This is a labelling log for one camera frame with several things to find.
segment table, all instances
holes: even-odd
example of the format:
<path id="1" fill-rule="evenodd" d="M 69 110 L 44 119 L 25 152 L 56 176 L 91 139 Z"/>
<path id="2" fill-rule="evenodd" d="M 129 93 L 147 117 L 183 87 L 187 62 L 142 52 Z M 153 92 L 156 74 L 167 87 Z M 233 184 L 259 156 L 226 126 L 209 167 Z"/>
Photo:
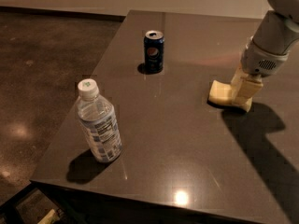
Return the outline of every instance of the table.
<path id="1" fill-rule="evenodd" d="M 92 75 L 116 107 L 120 157 L 94 160 L 73 107 L 31 181 L 82 223 L 299 223 L 298 46 L 248 114 L 206 103 L 260 22 L 131 11 Z M 148 30 L 165 37 L 155 75 L 137 70 Z"/>

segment can logo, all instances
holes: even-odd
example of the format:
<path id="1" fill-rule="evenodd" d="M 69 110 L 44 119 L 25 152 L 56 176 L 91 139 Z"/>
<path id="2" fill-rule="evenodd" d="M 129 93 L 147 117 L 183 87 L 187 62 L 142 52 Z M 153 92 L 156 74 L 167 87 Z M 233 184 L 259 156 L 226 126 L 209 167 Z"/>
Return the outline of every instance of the can logo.
<path id="1" fill-rule="evenodd" d="M 148 48 L 147 53 L 151 58 L 157 58 L 159 56 L 159 50 L 156 48 Z"/>

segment concrete floor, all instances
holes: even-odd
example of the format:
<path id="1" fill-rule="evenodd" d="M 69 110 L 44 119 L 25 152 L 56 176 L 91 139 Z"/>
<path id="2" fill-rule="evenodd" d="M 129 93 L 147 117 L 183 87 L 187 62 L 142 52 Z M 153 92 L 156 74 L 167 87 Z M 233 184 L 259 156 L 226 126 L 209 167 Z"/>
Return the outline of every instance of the concrete floor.
<path id="1" fill-rule="evenodd" d="M 76 82 L 92 73 L 120 25 L 0 12 L 0 205 L 29 184 L 77 99 Z M 36 191 L 17 209 L 37 223 L 52 207 Z"/>

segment soda can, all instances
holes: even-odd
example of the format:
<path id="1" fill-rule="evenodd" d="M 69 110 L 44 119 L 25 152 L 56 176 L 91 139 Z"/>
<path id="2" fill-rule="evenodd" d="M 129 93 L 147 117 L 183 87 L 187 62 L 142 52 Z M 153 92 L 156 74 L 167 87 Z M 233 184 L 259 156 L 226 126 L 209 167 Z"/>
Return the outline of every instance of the soda can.
<path id="1" fill-rule="evenodd" d="M 160 31 L 147 31 L 144 37 L 144 68 L 147 73 L 163 70 L 164 35 Z"/>

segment clear water bottle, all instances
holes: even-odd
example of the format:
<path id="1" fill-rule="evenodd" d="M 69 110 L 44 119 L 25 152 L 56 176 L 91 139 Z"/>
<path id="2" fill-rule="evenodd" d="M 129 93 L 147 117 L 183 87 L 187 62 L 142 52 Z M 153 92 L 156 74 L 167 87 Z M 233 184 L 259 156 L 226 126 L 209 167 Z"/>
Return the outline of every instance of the clear water bottle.
<path id="1" fill-rule="evenodd" d="M 78 92 L 78 117 L 94 157 L 114 161 L 121 154 L 121 138 L 113 104 L 100 95 L 93 79 L 80 81 Z"/>

